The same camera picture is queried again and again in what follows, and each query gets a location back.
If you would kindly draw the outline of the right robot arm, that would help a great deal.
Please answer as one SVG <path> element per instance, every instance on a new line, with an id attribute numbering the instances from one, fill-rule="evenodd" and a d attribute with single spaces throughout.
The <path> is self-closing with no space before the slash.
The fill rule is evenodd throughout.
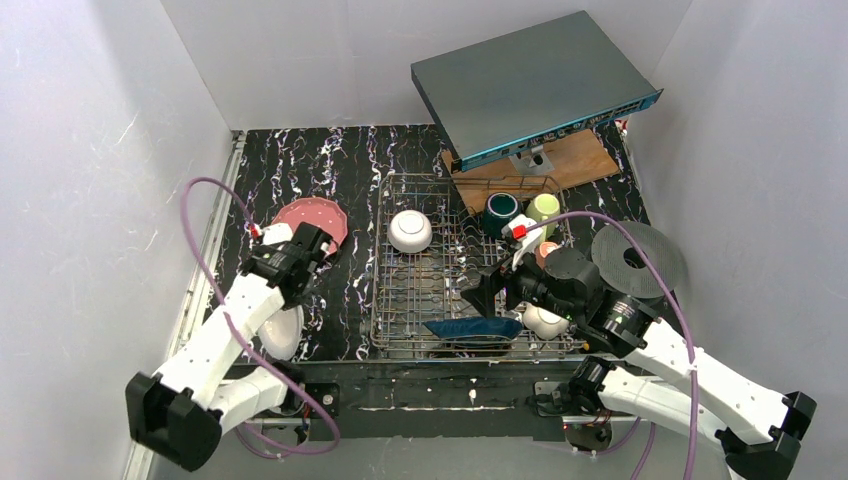
<path id="1" fill-rule="evenodd" d="M 743 479 L 790 476 L 817 408 L 796 391 L 780 393 L 746 379 L 694 347 L 649 306 L 606 288 L 598 267 L 572 248 L 538 265 L 531 254 L 484 269 L 461 296 L 494 315 L 525 302 L 569 320 L 592 355 L 567 383 L 573 410 L 630 413 L 684 436 L 703 438 Z"/>

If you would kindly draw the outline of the patterned white bowl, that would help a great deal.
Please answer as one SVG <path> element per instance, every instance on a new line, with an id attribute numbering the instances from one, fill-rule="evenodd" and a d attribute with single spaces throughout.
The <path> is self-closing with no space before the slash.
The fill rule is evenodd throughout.
<path id="1" fill-rule="evenodd" d="M 420 211 L 400 211 L 389 223 L 388 239 L 391 246 L 402 253 L 423 252 L 432 241 L 432 224 Z"/>

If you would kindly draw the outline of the dark blue plate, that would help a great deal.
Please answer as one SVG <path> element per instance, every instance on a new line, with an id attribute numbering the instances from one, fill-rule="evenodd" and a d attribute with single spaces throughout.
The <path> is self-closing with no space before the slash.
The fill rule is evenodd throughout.
<path id="1" fill-rule="evenodd" d="M 433 335 L 445 340 L 512 340 L 523 330 L 521 322 L 507 317 L 430 320 L 424 326 Z"/>

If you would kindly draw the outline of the cream white mug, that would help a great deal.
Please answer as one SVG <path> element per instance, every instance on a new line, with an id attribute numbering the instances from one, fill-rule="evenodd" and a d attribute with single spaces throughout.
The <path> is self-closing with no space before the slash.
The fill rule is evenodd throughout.
<path id="1" fill-rule="evenodd" d="M 526 305 L 521 314 L 521 321 L 527 329 L 544 341 L 564 334 L 570 326 L 568 319 L 532 304 Z"/>

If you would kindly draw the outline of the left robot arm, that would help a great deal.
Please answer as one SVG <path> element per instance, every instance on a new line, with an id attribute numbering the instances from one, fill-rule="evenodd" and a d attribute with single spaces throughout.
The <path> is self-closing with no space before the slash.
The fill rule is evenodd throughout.
<path id="1" fill-rule="evenodd" d="M 222 436 L 297 395 L 327 412 L 298 382 L 267 361 L 224 384 L 248 339 L 270 320 L 301 304 L 332 237 L 301 223 L 288 239 L 254 248 L 218 307 L 188 342 L 153 375 L 137 373 L 125 388 L 130 436 L 186 471 L 203 466 Z"/>

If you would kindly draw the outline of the dark green mug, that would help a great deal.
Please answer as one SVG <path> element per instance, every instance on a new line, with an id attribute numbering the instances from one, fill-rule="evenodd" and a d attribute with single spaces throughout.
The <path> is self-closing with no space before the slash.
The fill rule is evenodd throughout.
<path id="1" fill-rule="evenodd" d="M 520 213 L 517 198 L 507 192 L 495 192 L 488 196 L 482 213 L 483 233 L 492 240 L 502 238 L 502 229 Z"/>

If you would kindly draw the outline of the white plate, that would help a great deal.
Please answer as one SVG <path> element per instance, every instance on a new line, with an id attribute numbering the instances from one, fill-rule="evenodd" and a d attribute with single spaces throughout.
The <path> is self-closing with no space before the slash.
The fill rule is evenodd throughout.
<path id="1" fill-rule="evenodd" d="M 257 330 L 266 353 L 275 360 L 290 361 L 296 354 L 304 327 L 302 306 L 276 311 Z"/>

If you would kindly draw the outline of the maroon plate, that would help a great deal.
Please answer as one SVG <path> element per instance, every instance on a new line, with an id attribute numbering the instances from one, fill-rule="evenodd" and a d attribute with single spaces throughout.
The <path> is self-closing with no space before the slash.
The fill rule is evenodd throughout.
<path id="1" fill-rule="evenodd" d="M 348 235 L 348 217 L 334 201 L 322 197 L 304 197 L 282 207 L 272 225 L 287 224 L 292 231 L 303 222 L 316 226 L 332 237 L 328 255 L 334 255 Z"/>

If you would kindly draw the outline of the light green mug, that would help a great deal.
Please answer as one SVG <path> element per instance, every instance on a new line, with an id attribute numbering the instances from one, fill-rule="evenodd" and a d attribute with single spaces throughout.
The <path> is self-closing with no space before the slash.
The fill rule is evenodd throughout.
<path id="1" fill-rule="evenodd" d="M 550 193 L 542 193 L 535 196 L 528 204 L 525 215 L 537 224 L 558 216 L 561 213 L 559 199 Z"/>

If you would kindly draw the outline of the pink mug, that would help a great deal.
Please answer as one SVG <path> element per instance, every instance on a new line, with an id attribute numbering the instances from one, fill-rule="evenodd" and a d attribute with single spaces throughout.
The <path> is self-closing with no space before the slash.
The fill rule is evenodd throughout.
<path id="1" fill-rule="evenodd" d="M 535 261 L 536 264 L 543 268 L 545 266 L 546 258 L 555 250 L 559 249 L 560 245 L 551 241 L 541 242 L 536 249 L 534 250 Z"/>

